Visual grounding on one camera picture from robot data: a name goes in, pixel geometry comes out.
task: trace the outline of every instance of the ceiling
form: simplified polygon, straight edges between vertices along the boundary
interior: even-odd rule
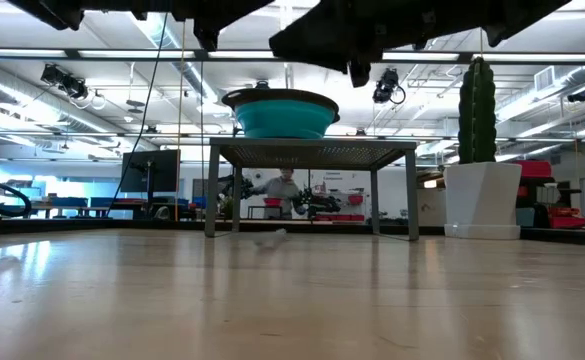
[[[284,1],[276,1],[272,6],[259,10],[226,28],[219,39],[220,49],[267,49],[268,39],[278,32],[282,26],[300,16],[317,1],[294,1],[292,8]],[[185,24],[185,37],[182,36],[183,25],[168,17],[167,30],[172,34],[179,46],[185,40],[188,50],[199,49],[191,28],[192,22]],[[0,47],[1,48],[50,48],[50,49],[153,49],[155,44],[143,32],[143,24],[139,24],[128,13],[89,12],[79,31],[56,31],[39,22],[37,19],[0,1]],[[486,39],[479,30],[467,31],[451,36],[438,38],[428,44],[429,51],[485,51],[498,52],[585,52],[585,1],[573,1],[548,18],[534,24],[512,39],[502,43],[496,49],[490,49]],[[327,70],[317,66],[281,62],[194,62],[189,60],[196,72],[202,74],[206,86],[215,89],[219,95],[232,90],[254,86],[257,80],[268,80],[272,88],[289,88],[308,90],[333,99],[340,107],[341,120],[329,129],[329,134],[353,134],[357,128],[365,129],[368,135],[437,135],[455,136],[458,125],[459,86],[455,81],[462,74],[466,65],[426,65],[426,64],[375,64],[372,67],[371,79],[378,79],[387,68],[394,68],[400,75],[407,98],[399,106],[392,104],[374,104],[372,92],[375,81],[366,86],[352,88],[348,75]],[[4,84],[18,90],[21,82],[34,86],[41,93],[48,91],[58,99],[55,110],[72,109],[75,105],[67,102],[64,94],[56,89],[48,89],[41,80],[41,73],[51,61],[40,60],[1,60],[0,71],[4,79],[12,80]],[[111,62],[111,61],[53,61],[64,71],[77,78],[83,78],[92,91],[98,91],[104,97],[105,106],[91,106],[89,102],[78,102],[73,109],[87,113],[87,118],[104,121],[111,125],[107,131],[116,133],[136,133],[140,130],[141,115],[128,113],[129,99],[145,102],[148,87],[152,78],[154,63]],[[546,69],[547,65],[495,65],[497,103],[505,102],[511,96],[534,84],[534,75]],[[179,121],[183,125],[181,132],[199,133],[201,129],[207,134],[231,133],[234,117],[231,111],[220,102],[205,104],[201,111],[201,100],[187,81],[182,83],[178,67],[172,63],[162,62],[157,66],[156,79],[150,102],[147,106],[147,125],[157,125],[163,133],[176,133]],[[188,97],[181,97],[183,91]],[[518,137],[525,131],[561,118],[561,101],[549,98],[534,104],[527,104],[524,111],[508,117],[498,126],[498,136]],[[563,116],[580,114],[585,109],[584,103],[564,104]],[[32,122],[44,121],[36,119],[36,115],[28,117]],[[54,121],[64,121],[62,117]],[[69,126],[64,130],[71,131]],[[10,121],[1,130],[33,131],[41,127],[26,123],[24,117]],[[534,136],[570,137],[585,129],[585,114],[576,116],[571,123],[558,124],[537,132]],[[41,146],[37,140],[63,141],[59,136],[28,136],[34,146]],[[152,146],[176,144],[176,138],[144,138],[145,148]],[[13,141],[0,138],[0,144]],[[129,149],[131,144],[123,142]],[[509,149],[511,143],[503,143],[501,147]],[[454,155],[454,144],[442,147],[445,154]],[[428,151],[422,152],[422,160],[430,161],[433,157]]]

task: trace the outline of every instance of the cactus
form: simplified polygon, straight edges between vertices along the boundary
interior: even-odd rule
[[[463,76],[459,103],[460,164],[494,162],[496,115],[494,72],[478,57]]]

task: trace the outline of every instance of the table top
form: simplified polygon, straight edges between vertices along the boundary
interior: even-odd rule
[[[415,150],[416,143],[383,140],[211,138],[221,156],[242,168],[379,170]]]

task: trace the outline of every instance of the person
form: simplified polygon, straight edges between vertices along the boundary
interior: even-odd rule
[[[268,180],[261,186],[254,187],[252,189],[253,195],[263,195],[271,198],[279,198],[281,202],[281,217],[279,217],[278,209],[265,209],[265,219],[285,219],[292,220],[292,198],[299,195],[299,188],[292,179],[294,175],[294,169],[281,169],[281,176]],[[299,206],[295,209],[299,215],[305,214],[305,208]]]

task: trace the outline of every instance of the table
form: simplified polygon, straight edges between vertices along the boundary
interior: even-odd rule
[[[220,156],[234,166],[232,231],[239,231],[244,168],[369,171],[372,231],[381,233],[378,171],[405,156],[409,240],[419,238],[416,143],[384,140],[211,138],[205,235],[215,236]]]
[[[283,217],[283,208],[280,206],[267,206],[267,205],[254,205],[248,206],[248,219],[254,219],[254,209],[278,209],[279,210],[279,218]]]

